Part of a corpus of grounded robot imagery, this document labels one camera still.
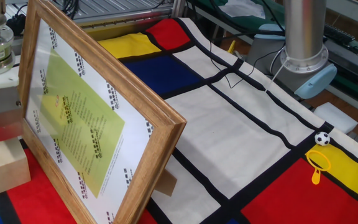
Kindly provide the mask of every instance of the wooden block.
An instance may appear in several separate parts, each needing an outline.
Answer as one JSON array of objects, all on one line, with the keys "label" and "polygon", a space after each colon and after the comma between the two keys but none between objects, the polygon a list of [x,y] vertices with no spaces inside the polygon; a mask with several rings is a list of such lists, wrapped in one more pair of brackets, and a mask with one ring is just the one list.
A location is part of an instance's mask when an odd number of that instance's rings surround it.
[{"label": "wooden block", "polygon": [[154,190],[158,190],[159,192],[171,197],[176,184],[177,179],[169,171],[164,169],[157,181],[157,184],[155,185]]},{"label": "wooden block", "polygon": [[30,180],[29,164],[19,140],[0,142],[0,193]]}]

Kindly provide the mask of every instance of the yellow-green paper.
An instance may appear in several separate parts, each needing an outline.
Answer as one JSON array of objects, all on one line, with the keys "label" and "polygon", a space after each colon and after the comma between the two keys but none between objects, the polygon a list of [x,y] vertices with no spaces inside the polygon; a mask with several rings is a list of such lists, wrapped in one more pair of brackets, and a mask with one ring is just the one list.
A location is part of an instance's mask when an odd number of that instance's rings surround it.
[{"label": "yellow-green paper", "polygon": [[54,49],[46,86],[40,121],[97,198],[125,122]]}]

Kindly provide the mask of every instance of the glass pane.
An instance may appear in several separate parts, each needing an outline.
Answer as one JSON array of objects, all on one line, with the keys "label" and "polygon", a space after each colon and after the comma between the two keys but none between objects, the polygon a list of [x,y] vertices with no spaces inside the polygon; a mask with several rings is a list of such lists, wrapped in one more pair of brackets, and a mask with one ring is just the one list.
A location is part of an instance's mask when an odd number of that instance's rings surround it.
[{"label": "glass pane", "polygon": [[95,220],[112,221],[153,127],[44,21],[26,120]]}]

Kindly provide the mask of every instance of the yellow magnifying glass toy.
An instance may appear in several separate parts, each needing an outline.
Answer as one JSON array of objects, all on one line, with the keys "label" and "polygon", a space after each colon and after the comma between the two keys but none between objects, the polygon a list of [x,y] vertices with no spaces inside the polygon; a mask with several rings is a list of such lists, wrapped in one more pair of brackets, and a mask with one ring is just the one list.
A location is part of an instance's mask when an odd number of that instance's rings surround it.
[{"label": "yellow magnifying glass toy", "polygon": [[[317,167],[314,163],[312,163],[312,161],[310,160],[310,156],[309,156],[311,153],[319,154],[324,159],[326,159],[327,163],[328,163],[328,168],[323,169],[323,168]],[[321,171],[329,171],[331,169],[331,162],[328,160],[328,158],[323,153],[316,151],[316,150],[309,150],[306,153],[306,158],[307,158],[308,162],[310,163],[310,165],[314,167],[314,172],[313,172],[313,175],[311,176],[311,181],[315,185],[318,185],[320,183]]]}]

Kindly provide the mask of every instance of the picture frame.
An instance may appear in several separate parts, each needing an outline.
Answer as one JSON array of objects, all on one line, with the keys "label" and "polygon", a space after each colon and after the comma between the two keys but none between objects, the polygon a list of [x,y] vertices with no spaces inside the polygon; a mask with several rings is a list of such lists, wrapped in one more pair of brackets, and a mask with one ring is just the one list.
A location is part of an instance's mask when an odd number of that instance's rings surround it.
[{"label": "picture frame", "polygon": [[96,221],[25,117],[41,20],[78,52],[154,127],[114,219],[114,223],[136,223],[175,148],[186,120],[52,2],[30,0],[19,67],[18,90],[23,109],[22,137],[77,223]]}]

